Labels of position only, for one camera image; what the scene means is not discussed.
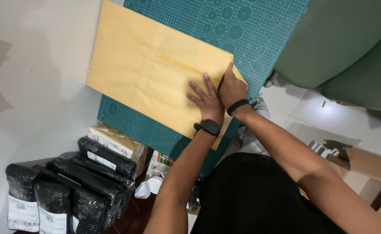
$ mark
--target left hand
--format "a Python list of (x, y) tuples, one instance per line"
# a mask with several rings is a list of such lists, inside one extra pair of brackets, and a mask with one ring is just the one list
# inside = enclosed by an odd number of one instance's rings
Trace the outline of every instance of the left hand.
[(220, 126), (224, 123), (225, 108), (219, 94), (216, 93), (208, 73), (202, 74), (208, 93), (205, 93), (194, 81), (189, 82), (190, 87), (199, 95), (200, 99), (187, 92), (186, 96), (200, 108), (203, 120), (214, 120)]

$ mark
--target kraft paper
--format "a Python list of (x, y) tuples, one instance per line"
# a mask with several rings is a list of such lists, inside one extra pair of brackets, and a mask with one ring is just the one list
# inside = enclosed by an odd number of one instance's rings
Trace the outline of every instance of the kraft paper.
[[(226, 51), (104, 0), (86, 84), (192, 139), (201, 115), (185, 96), (198, 96), (189, 82), (207, 92), (202, 73), (208, 72), (217, 88), (232, 60)], [(225, 114), (212, 149), (231, 119)]]

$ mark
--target black t-shirt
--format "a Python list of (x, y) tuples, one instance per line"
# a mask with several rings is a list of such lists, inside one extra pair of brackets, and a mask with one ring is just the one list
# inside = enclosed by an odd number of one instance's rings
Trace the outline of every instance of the black t-shirt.
[(344, 233), (264, 155), (228, 156), (206, 178), (199, 197), (192, 234)]

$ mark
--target chair leg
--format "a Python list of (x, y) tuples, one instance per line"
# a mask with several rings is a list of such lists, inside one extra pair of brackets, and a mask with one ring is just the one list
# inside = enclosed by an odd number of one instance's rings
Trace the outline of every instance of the chair leg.
[(274, 70), (271, 70), (270, 74), (267, 77), (266, 82), (264, 82), (263, 87), (270, 88), (272, 85), (274, 85), (274, 81), (276, 80), (278, 76), (278, 73)]

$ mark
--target gray pants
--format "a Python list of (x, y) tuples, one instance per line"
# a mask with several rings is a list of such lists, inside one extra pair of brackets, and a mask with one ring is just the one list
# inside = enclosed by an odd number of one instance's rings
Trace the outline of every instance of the gray pants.
[[(268, 112), (267, 105), (262, 97), (256, 97), (257, 104), (253, 107), (258, 114), (270, 120), (270, 113)], [(246, 127), (238, 128), (237, 132), (231, 139), (228, 148), (225, 150), (224, 155), (219, 159), (217, 165), (224, 160), (225, 157), (234, 153), (250, 153), (250, 154), (264, 154), (270, 156), (266, 149), (257, 140), (255, 135)]]

